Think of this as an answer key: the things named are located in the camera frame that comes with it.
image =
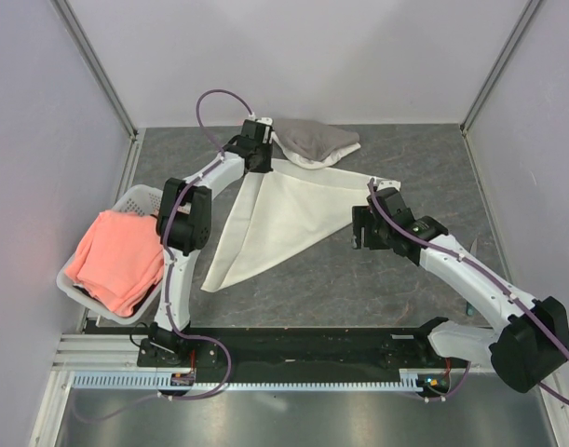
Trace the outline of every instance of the robotic arm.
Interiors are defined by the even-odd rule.
[[[164,267],[167,272],[172,264],[173,275],[170,281],[166,280],[166,275],[162,281],[160,306],[150,334],[153,345],[173,353],[179,352],[183,341],[172,331],[172,323],[179,331],[189,326],[191,283],[199,252],[210,238],[211,201],[247,172],[267,173],[272,170],[271,125],[271,118],[246,120],[240,134],[224,147],[223,155],[218,155],[205,168],[183,180],[166,181],[156,224],[156,232],[162,240],[167,232],[170,214],[183,189],[200,178],[185,193],[168,229],[167,245],[170,252],[165,247]]]
[[[172,277],[170,281],[164,278],[162,284],[160,307],[149,335],[151,345],[177,354],[183,351],[183,339],[173,329],[186,332],[189,326],[191,283],[199,251],[210,237],[211,201],[246,172],[271,171],[271,156],[271,119],[247,120],[240,135],[224,147],[223,155],[197,174],[166,182],[156,226],[163,240],[179,196],[187,185],[189,189],[168,230],[170,252],[164,250],[164,259],[166,269],[172,267]],[[539,301],[491,272],[435,219],[415,219],[395,188],[376,191],[367,201],[368,206],[352,210],[355,248],[391,249],[408,258],[452,286],[491,326],[468,327],[435,318],[425,326],[431,328],[427,339],[437,355],[493,366],[504,382],[520,392],[527,392],[565,363],[564,355],[510,297],[517,296],[569,350],[567,316],[559,301],[553,297]],[[394,225],[375,209],[383,211]],[[506,296],[502,290],[510,293]]]
[[[353,208],[355,248],[391,249],[408,258],[452,286],[491,325],[491,329],[466,327],[437,318],[440,323],[432,329],[428,341],[439,356],[493,366],[504,382],[522,393],[565,363],[563,354],[510,297],[517,296],[569,350],[567,316],[559,301],[553,297],[539,301],[493,273],[435,219],[428,216],[415,219],[395,188],[376,191],[374,198],[377,204],[369,197],[368,206]],[[378,208],[412,237],[395,230]],[[506,296],[497,284],[511,294]]]

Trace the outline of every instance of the pink folded towel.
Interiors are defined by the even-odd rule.
[[[134,212],[100,213],[79,242],[65,275],[120,317],[164,275],[156,219]]]

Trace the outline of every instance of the plastic basket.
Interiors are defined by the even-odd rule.
[[[154,211],[159,210],[160,201],[162,200],[162,191],[150,186],[139,184],[131,187],[113,206],[113,210],[120,212],[136,212],[140,216],[147,216]],[[162,290],[162,283],[159,282],[148,293],[145,301],[140,305],[139,309],[130,317],[120,317],[108,310],[98,300],[90,298],[83,292],[74,287],[74,283],[64,274],[65,268],[73,261],[75,255],[71,256],[69,261],[65,263],[62,270],[57,275],[57,286],[64,291],[67,296],[73,298],[81,305],[93,310],[98,315],[116,321],[119,324],[129,325],[138,322],[145,311],[154,302],[155,298]]]

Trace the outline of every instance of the white fabric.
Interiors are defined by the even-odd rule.
[[[272,136],[274,137],[274,141],[278,144],[278,146],[280,146],[280,149],[282,149],[284,156],[287,157],[295,165],[305,169],[323,169],[329,166],[333,166],[348,154],[352,154],[353,152],[360,149],[360,144],[350,144],[347,147],[342,147],[333,151],[322,161],[313,161],[284,147],[275,132],[272,132]]]
[[[352,207],[366,204],[371,176],[286,160],[272,167],[245,177],[201,290],[224,289],[286,261],[349,225]],[[400,182],[377,180],[400,189]]]

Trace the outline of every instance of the gray marble floor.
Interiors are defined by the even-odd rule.
[[[445,224],[465,246],[478,238],[478,256],[501,264],[467,151],[457,125],[342,126],[359,133],[362,149],[338,169],[402,181],[416,216]],[[227,141],[237,128],[213,128]],[[199,129],[148,129],[134,184],[162,188],[214,157]],[[282,157],[279,149],[275,156]],[[199,289],[240,182],[214,202],[213,232],[197,262],[191,294],[194,326],[415,326],[445,316],[484,324],[466,315],[466,302],[450,287],[390,251],[353,251],[350,227],[290,260],[216,293]]]

